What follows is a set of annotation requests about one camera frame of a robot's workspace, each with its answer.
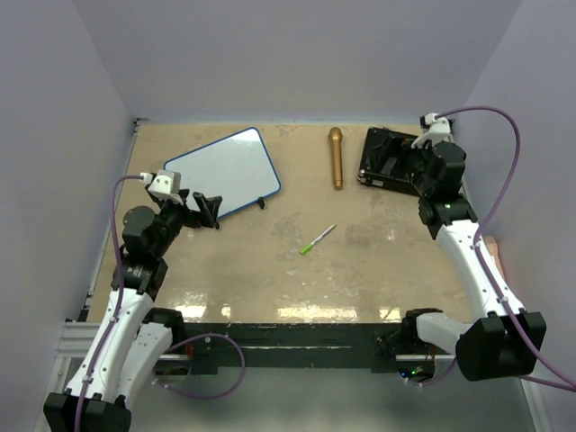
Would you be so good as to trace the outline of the green marker cap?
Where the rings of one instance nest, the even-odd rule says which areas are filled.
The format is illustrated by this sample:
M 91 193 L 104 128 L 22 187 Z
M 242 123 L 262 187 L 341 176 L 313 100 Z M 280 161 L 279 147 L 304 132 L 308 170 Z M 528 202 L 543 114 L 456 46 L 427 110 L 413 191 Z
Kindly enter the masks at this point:
M 302 248 L 299 252 L 301 255 L 306 255 L 313 248 L 313 244 L 310 243 L 306 247 Z

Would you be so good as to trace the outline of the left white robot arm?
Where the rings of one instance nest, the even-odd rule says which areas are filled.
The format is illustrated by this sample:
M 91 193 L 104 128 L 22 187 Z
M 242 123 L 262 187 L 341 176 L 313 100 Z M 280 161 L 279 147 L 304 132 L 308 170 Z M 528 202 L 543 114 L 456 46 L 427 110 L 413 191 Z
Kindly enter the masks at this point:
M 137 206 L 122 218 L 121 260 L 106 312 L 78 370 L 43 413 L 52 431 L 127 431 L 131 405 L 164 352 L 186 342 L 181 312 L 154 307 L 167 273 L 164 255 L 182 228 L 217 228 L 222 199 L 184 189 L 158 210 Z

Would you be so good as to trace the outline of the blue framed whiteboard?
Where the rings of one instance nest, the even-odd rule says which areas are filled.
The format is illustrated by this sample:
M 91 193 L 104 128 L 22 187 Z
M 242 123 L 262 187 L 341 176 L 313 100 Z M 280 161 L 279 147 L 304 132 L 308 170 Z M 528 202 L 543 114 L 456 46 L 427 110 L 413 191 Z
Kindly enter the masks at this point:
M 164 169 L 181 175 L 181 187 L 219 196 L 219 216 L 238 212 L 280 192 L 282 183 L 256 127 L 170 158 Z

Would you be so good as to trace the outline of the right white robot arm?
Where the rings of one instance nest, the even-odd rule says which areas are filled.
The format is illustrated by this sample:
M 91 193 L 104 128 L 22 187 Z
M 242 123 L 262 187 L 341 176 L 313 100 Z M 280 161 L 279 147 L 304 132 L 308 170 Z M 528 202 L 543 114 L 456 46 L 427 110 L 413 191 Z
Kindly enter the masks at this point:
M 474 321 L 464 324 L 441 310 L 410 310 L 400 341 L 413 353 L 430 345 L 454 356 L 471 381 L 531 374 L 545 319 L 529 312 L 508 288 L 491 259 L 473 207 L 461 192 L 465 152 L 454 143 L 411 148 L 399 171 L 418 193 L 419 217 L 438 242 L 466 291 Z

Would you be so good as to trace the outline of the white whiteboard marker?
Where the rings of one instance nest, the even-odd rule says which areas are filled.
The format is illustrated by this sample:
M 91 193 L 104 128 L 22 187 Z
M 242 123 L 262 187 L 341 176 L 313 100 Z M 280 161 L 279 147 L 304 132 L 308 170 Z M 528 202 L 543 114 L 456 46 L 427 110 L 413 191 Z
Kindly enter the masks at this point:
M 322 241 L 331 231 L 333 231 L 335 229 L 337 225 L 336 224 L 332 224 L 329 227 L 327 227 L 325 230 L 323 230 L 313 241 L 311 241 L 310 243 L 313 244 L 313 248 L 320 242 Z

